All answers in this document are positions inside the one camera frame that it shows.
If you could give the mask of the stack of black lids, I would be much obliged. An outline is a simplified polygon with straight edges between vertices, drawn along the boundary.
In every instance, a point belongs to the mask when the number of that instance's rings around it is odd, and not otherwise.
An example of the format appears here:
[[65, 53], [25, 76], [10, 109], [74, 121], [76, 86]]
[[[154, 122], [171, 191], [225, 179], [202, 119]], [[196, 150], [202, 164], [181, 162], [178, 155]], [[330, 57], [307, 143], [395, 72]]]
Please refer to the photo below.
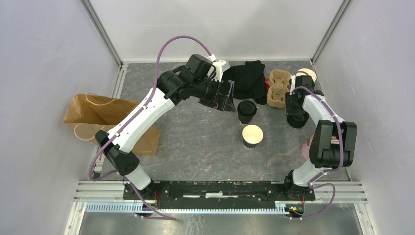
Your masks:
[[305, 114], [302, 116], [293, 116], [293, 115], [288, 115], [287, 116], [287, 123], [293, 127], [293, 128], [302, 128], [308, 121], [309, 119], [309, 115]]

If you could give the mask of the black cup lid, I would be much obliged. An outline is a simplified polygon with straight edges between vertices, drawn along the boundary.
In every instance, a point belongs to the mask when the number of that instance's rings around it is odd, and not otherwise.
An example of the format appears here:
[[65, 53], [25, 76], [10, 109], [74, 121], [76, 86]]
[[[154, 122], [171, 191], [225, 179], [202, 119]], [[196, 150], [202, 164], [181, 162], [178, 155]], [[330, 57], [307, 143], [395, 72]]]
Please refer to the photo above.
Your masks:
[[238, 104], [237, 112], [242, 116], [253, 117], [257, 112], [257, 106], [250, 100], [243, 100]]

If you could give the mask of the stack of white paper cups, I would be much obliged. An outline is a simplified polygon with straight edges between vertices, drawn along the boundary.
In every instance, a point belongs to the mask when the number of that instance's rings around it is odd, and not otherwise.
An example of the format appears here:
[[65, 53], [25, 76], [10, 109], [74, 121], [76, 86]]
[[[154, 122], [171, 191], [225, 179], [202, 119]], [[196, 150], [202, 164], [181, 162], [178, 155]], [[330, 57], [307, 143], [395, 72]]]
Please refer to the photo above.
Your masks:
[[311, 69], [302, 68], [302, 69], [299, 69], [296, 72], [296, 77], [297, 76], [302, 76], [302, 75], [310, 76], [314, 82], [316, 82], [316, 80], [317, 80], [316, 73], [313, 70], [311, 70]]

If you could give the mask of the black paper coffee cup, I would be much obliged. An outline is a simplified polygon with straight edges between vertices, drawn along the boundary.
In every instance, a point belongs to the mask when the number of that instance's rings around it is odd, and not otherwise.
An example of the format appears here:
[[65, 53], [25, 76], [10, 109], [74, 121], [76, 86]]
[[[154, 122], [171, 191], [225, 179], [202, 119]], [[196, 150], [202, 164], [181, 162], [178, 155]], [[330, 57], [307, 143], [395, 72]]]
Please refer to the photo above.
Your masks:
[[256, 111], [253, 112], [242, 112], [242, 111], [238, 111], [238, 121], [243, 124], [246, 125], [248, 123], [251, 122], [251, 120], [253, 119], [253, 117], [256, 115]]
[[262, 140], [264, 134], [257, 125], [247, 125], [242, 130], [242, 142], [246, 149], [255, 148]]

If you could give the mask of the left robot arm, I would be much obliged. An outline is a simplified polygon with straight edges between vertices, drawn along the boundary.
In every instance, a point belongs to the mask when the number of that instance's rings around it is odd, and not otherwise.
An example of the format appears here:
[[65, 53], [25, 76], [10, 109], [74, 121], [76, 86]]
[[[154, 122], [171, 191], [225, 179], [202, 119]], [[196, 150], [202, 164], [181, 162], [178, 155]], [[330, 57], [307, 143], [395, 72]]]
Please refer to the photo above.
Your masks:
[[123, 121], [108, 131], [99, 130], [95, 134], [100, 151], [116, 172], [134, 185], [135, 193], [141, 199], [149, 199], [154, 187], [139, 158], [132, 152], [134, 145], [162, 115], [190, 97], [219, 111], [235, 111], [234, 82], [222, 78], [229, 68], [225, 60], [214, 61], [212, 56], [205, 58], [193, 54], [185, 65], [162, 73], [157, 86], [150, 89]]

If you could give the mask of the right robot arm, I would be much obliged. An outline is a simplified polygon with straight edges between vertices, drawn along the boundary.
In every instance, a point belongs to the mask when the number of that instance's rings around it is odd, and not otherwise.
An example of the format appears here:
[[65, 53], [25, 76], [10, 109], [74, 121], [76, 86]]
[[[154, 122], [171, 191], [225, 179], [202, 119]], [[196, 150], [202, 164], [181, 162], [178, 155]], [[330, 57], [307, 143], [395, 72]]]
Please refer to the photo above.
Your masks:
[[292, 75], [285, 94], [287, 123], [302, 128], [311, 119], [316, 129], [309, 142], [308, 160], [284, 178], [283, 195], [289, 200], [311, 198], [314, 182], [322, 176], [352, 164], [357, 125], [345, 121], [329, 106], [324, 94], [315, 89], [309, 75]]

